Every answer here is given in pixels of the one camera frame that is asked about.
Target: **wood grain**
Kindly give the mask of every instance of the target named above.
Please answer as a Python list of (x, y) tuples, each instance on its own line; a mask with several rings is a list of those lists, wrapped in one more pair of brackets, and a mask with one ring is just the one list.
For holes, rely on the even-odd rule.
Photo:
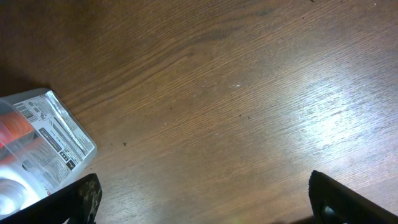
[(398, 213), (397, 11), (1, 1), (1, 75), (49, 85), (97, 143), (97, 223), (290, 223), (313, 169)]

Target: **label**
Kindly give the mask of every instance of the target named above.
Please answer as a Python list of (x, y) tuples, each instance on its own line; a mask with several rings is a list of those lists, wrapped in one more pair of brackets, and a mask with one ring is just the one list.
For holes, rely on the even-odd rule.
[(61, 184), (94, 145), (53, 93), (49, 93), (51, 95), (36, 96), (14, 106), (48, 143), (31, 151), (34, 159), (45, 168), (45, 175)]

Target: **black object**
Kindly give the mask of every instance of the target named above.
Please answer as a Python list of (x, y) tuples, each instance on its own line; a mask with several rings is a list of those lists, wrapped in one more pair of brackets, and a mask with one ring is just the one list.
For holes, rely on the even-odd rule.
[(312, 172), (309, 191), (314, 224), (398, 223), (394, 214), (321, 172)]
[(93, 224), (102, 189), (96, 174), (89, 174), (54, 194), (0, 221), (29, 224)]

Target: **clear plastic container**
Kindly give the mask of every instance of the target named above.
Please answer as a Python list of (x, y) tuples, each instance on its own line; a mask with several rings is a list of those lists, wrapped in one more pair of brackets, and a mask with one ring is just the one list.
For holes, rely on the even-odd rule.
[(0, 220), (74, 182), (95, 155), (53, 91), (0, 98)]

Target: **white circular cap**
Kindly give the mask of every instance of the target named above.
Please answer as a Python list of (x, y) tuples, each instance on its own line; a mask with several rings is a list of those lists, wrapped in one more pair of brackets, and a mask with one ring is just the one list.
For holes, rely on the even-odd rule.
[(0, 215), (18, 211), (27, 198), (25, 187), (9, 179), (0, 179)]

